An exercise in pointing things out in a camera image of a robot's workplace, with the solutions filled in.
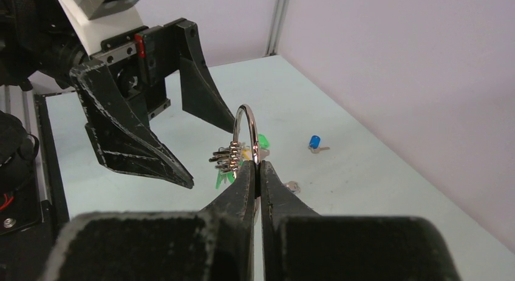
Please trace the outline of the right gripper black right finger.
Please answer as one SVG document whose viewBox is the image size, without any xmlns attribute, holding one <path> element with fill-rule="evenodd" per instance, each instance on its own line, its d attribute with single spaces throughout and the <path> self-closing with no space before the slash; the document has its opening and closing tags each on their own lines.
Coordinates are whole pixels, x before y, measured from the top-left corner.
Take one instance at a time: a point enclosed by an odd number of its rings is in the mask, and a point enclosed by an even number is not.
<svg viewBox="0 0 515 281">
<path fill-rule="evenodd" d="M 408 215 L 318 214 L 259 168 L 266 280 L 460 280 L 439 230 Z"/>
</svg>

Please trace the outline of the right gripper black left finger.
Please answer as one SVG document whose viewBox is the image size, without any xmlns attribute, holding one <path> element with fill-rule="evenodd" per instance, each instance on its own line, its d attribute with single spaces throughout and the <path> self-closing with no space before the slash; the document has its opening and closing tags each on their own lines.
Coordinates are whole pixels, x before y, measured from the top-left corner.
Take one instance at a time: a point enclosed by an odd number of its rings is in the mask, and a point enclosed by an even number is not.
<svg viewBox="0 0 515 281">
<path fill-rule="evenodd" d="M 91 212 L 60 232 L 41 280 L 253 280 L 256 166 L 203 209 Z"/>
</svg>

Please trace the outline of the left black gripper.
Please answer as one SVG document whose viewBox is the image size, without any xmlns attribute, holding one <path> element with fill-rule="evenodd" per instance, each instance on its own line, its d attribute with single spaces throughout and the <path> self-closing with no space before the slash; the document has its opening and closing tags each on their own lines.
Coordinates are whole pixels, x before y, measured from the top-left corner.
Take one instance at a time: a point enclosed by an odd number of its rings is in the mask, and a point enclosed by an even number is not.
<svg viewBox="0 0 515 281">
<path fill-rule="evenodd" d="M 119 174 L 192 189 L 193 176 L 143 122 L 170 105 L 164 80 L 150 84 L 143 79 L 135 37 L 145 30 L 143 26 L 104 39 L 101 49 L 89 56 L 70 25 L 50 29 L 45 32 L 48 43 L 35 59 L 39 71 L 60 88 L 75 88 L 99 164 Z M 182 19 L 175 34 L 183 111 L 231 133 L 235 117 L 210 74 L 197 24 Z"/>
</svg>

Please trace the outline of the bunch of silver keys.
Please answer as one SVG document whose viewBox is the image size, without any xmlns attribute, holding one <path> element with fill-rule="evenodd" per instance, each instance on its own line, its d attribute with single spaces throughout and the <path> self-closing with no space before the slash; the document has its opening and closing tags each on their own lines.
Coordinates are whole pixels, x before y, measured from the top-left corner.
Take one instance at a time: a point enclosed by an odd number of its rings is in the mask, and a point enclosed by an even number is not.
<svg viewBox="0 0 515 281">
<path fill-rule="evenodd" d="M 220 147 L 213 152 L 208 160 L 215 164 L 215 168 L 223 174 L 237 174 L 243 162 L 243 143 L 232 141 L 227 147 Z"/>
</svg>

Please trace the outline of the metal wire keyring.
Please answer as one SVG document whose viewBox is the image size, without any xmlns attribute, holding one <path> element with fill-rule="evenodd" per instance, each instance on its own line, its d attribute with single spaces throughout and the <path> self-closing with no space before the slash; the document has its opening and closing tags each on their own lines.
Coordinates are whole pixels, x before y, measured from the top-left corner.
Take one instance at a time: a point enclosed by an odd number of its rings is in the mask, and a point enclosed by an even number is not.
<svg viewBox="0 0 515 281">
<path fill-rule="evenodd" d="M 246 121 L 245 129 L 248 131 L 248 135 L 250 137 L 249 145 L 251 159 L 256 165 L 258 165 L 261 162 L 258 129 L 253 111 L 247 104 L 241 104 L 236 111 L 231 144 L 235 146 L 236 149 L 239 148 L 240 133 L 244 126 L 243 121 Z"/>
</svg>

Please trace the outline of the blue tagged brass key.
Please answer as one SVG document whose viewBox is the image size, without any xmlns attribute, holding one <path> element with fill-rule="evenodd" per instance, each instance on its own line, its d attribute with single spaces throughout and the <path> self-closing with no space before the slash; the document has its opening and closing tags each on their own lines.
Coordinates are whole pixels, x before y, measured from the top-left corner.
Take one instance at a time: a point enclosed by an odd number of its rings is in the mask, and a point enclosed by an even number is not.
<svg viewBox="0 0 515 281">
<path fill-rule="evenodd" d="M 296 182 L 296 181 L 288 181 L 288 182 L 284 183 L 284 186 L 290 192 L 294 193 L 295 195 L 299 194 L 301 191 L 301 188 L 300 188 L 298 182 Z"/>
</svg>

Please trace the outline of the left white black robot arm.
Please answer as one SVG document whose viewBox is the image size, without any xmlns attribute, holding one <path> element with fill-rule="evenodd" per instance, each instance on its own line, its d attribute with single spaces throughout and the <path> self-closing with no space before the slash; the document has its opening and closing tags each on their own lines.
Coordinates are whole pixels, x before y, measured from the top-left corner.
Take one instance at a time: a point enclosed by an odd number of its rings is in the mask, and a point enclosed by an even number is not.
<svg viewBox="0 0 515 281">
<path fill-rule="evenodd" d="M 182 109 L 231 132 L 195 22 L 148 27 L 140 0 L 1 0 L 1 84 L 30 90 L 35 72 L 75 89 L 99 164 L 185 188 L 193 176 L 150 121 L 169 107 L 165 79 L 180 75 Z"/>
</svg>

